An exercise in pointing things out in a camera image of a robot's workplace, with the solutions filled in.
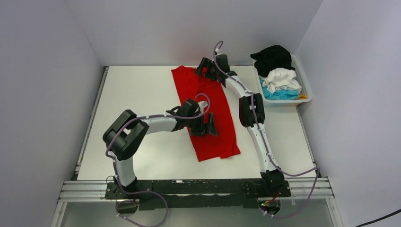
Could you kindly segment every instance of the laundry basket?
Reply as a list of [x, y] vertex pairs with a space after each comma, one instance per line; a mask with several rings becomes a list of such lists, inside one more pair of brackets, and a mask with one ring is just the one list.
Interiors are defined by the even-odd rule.
[[256, 81], [258, 83], [259, 92], [263, 96], [263, 104], [265, 107], [278, 107], [278, 106], [296, 106], [300, 103], [309, 102], [312, 99], [312, 92], [309, 86], [308, 81], [306, 80], [304, 70], [302, 69], [301, 64], [299, 64], [296, 56], [291, 54], [292, 63], [291, 66], [295, 68], [296, 77], [295, 79], [298, 81], [299, 85], [302, 86], [301, 94], [306, 95], [307, 99], [296, 99], [296, 100], [268, 100], [263, 96], [262, 85], [259, 82], [259, 75], [257, 69], [254, 67], [253, 71], [256, 77]]

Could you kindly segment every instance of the white table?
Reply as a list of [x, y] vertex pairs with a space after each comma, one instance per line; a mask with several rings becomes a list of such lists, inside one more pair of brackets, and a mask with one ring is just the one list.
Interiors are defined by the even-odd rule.
[[[87, 139], [78, 180], [103, 180], [113, 175], [112, 160], [105, 156], [103, 133], [126, 109], [138, 115], [162, 114], [180, 104], [171, 69], [177, 66], [111, 66]], [[258, 92], [252, 66], [232, 66], [252, 91]], [[251, 136], [238, 118], [238, 98], [224, 88], [241, 154], [198, 162], [188, 131], [147, 135], [134, 156], [139, 179], [260, 178]], [[265, 127], [272, 153], [280, 167], [300, 173], [313, 167], [295, 107], [265, 108]], [[315, 172], [302, 177], [315, 177]]]

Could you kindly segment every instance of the red fabric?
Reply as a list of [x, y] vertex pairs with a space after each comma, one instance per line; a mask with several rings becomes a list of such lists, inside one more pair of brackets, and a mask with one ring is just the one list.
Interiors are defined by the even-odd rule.
[[[188, 98], [194, 99], [198, 93], [205, 93], [210, 98], [209, 112], [213, 113], [218, 136], [190, 136], [198, 160], [226, 158], [240, 154], [236, 144], [233, 119], [220, 83], [196, 75], [193, 68], [180, 66], [171, 71], [181, 104]], [[206, 98], [199, 96], [196, 101], [206, 101]]]

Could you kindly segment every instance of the blue cloth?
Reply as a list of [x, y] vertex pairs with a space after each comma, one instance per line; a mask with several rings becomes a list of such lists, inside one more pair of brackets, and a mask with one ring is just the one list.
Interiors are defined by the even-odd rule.
[[263, 96], [268, 100], [294, 100], [298, 99], [299, 94], [298, 91], [291, 91], [291, 90], [276, 90], [274, 93], [271, 93], [267, 90], [267, 87], [263, 86], [263, 80], [259, 78], [261, 83]]

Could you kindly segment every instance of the white cloth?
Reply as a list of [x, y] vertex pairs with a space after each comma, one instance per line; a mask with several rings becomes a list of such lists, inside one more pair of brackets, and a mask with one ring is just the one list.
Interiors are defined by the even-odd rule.
[[267, 87], [267, 90], [274, 93], [276, 90], [298, 90], [298, 94], [301, 92], [301, 86], [298, 81], [294, 78], [296, 73], [294, 70], [288, 70], [285, 68], [276, 68], [269, 72], [269, 75], [263, 79], [263, 86]]

